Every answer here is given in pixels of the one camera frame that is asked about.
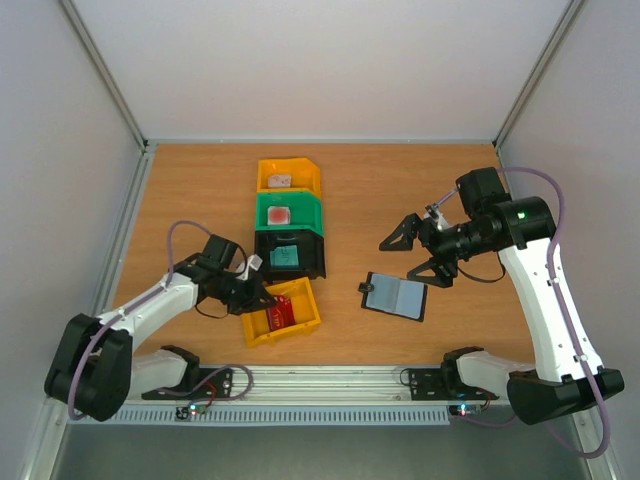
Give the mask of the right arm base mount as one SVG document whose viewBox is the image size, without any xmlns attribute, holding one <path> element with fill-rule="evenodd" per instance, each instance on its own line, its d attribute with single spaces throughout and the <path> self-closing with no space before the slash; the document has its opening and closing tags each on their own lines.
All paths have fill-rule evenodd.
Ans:
<svg viewBox="0 0 640 480">
<path fill-rule="evenodd" d="M 405 368 L 399 374 L 401 383 L 409 389 L 412 401 L 485 401 L 497 400 L 492 393 L 479 388 L 461 386 L 450 391 L 439 368 Z"/>
</svg>

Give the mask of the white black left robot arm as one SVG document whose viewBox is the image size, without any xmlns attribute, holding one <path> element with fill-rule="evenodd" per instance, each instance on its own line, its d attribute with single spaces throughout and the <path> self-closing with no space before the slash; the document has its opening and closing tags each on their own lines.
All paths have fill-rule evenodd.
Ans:
<svg viewBox="0 0 640 480">
<path fill-rule="evenodd" d="M 66 404 L 70 418 L 97 421 L 110 419 L 127 399 L 153 391 L 174 398 L 195 395 L 205 382 L 196 355 L 173 345 L 134 354 L 162 326 L 206 299 L 219 301 L 229 315 L 275 306 L 257 256 L 243 256 L 239 270 L 231 270 L 233 258 L 243 252 L 212 234 L 202 251 L 171 262 L 158 283 L 128 303 L 99 316 L 74 316 L 45 377 L 45 394 Z"/>
</svg>

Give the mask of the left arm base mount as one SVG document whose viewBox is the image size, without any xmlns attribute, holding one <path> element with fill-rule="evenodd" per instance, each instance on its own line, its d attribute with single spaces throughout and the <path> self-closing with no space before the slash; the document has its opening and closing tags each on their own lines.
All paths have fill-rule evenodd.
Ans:
<svg viewBox="0 0 640 480">
<path fill-rule="evenodd" d="M 202 400 L 214 395 L 215 399 L 228 399 L 234 385 L 234 372 L 232 368 L 214 369 L 201 368 L 193 380 L 191 389 L 188 384 L 182 382 L 173 387 L 163 387 L 141 395 L 143 400 Z"/>
</svg>

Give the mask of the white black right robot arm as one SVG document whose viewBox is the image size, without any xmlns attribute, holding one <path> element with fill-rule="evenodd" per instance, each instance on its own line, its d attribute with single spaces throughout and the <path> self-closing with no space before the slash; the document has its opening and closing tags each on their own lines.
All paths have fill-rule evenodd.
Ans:
<svg viewBox="0 0 640 480">
<path fill-rule="evenodd" d="M 562 267 L 562 218 L 540 197 L 514 199 L 498 169 L 475 169 L 456 181 L 467 222 L 449 225 L 436 204 L 424 216 L 406 216 L 384 239 L 382 251 L 410 251 L 415 242 L 430 252 L 410 270 L 411 281 L 450 288 L 459 264 L 494 252 L 518 295 L 534 347 L 531 367 L 490 355 L 479 347 L 443 359 L 441 383 L 453 396 L 474 387 L 508 399 L 527 425 L 590 409 L 621 393 L 622 373 L 605 367 L 586 334 Z"/>
</svg>

